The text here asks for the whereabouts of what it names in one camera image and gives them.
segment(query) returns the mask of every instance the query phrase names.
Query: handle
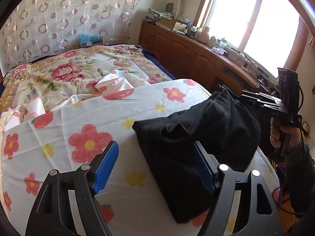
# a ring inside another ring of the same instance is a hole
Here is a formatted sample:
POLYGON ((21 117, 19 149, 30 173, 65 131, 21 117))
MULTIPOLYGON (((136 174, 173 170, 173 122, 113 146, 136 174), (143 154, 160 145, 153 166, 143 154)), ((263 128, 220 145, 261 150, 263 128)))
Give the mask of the handle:
POLYGON ((287 150, 288 150, 288 145, 289 145, 291 134, 284 133, 283 131, 281 131, 280 125, 281 125, 280 119, 275 118, 275 126, 276 126, 276 129, 280 132, 279 140, 281 143, 280 147, 275 149, 275 153, 279 154, 281 157, 284 157, 287 153, 287 150))

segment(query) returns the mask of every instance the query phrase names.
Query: wooden cabinet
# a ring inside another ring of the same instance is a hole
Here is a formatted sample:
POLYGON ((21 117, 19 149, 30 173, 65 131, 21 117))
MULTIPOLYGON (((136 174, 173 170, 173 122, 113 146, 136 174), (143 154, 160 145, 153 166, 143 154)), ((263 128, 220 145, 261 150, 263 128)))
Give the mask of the wooden cabinet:
POLYGON ((177 79, 192 79, 208 90, 218 80, 235 93, 255 89, 253 76, 196 40, 142 23, 139 44, 158 53, 161 64, 177 79))
POLYGON ((195 46, 185 78, 192 79, 208 89, 215 78, 215 74, 223 65, 222 61, 211 56, 208 50, 195 46))
POLYGON ((184 78, 187 73, 189 60, 193 51, 193 43, 183 42, 182 37, 172 36, 169 43, 169 59, 166 64, 167 69, 177 79, 184 78))

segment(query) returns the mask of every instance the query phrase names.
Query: black sleeve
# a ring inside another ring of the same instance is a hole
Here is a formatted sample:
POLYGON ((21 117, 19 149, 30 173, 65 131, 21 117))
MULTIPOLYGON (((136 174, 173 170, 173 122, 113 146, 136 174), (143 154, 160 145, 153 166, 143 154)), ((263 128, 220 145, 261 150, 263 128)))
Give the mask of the black sleeve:
POLYGON ((300 144, 285 156, 291 206, 297 213, 306 213, 315 197, 314 160, 308 145, 300 144))

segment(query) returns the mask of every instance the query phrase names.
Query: patterned wall covering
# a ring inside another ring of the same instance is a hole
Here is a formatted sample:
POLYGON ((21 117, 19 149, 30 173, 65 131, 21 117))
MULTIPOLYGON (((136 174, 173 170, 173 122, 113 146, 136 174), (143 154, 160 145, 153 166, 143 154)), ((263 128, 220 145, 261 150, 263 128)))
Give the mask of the patterned wall covering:
POLYGON ((139 0, 23 0, 1 29, 3 73, 41 56, 78 47, 81 33, 127 42, 139 0))

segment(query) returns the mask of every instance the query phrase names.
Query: folded black garment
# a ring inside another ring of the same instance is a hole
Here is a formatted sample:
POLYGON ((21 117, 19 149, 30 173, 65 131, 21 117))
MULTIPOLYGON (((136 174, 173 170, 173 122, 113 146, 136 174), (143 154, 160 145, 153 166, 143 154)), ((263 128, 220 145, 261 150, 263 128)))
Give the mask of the folded black garment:
POLYGON ((233 96, 223 88, 189 110, 133 124, 141 150, 177 223, 195 218, 214 199, 197 171, 193 141, 200 141, 219 163, 240 172, 248 167, 258 146, 258 120, 233 96))

